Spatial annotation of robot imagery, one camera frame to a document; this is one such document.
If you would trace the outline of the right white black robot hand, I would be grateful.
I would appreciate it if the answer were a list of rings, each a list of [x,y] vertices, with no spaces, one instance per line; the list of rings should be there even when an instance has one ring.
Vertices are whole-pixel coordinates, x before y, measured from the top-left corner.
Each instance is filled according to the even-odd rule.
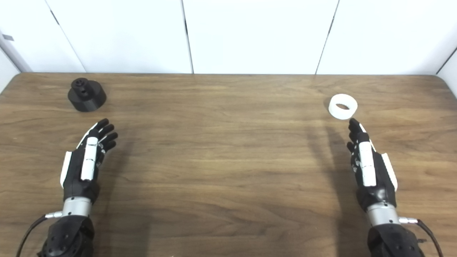
[[[398,182],[387,153],[376,151],[369,134],[355,118],[349,120],[348,129],[347,148],[351,153],[359,206],[363,211],[379,203],[397,207]]]

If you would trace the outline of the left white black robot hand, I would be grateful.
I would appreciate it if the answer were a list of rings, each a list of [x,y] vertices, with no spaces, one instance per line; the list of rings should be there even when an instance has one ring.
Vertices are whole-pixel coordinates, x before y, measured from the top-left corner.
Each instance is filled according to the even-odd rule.
[[[114,129],[114,125],[104,118],[85,132],[74,150],[65,153],[60,176],[64,201],[84,197],[95,203],[100,193],[99,168],[106,153],[116,146],[115,140],[119,136]]]

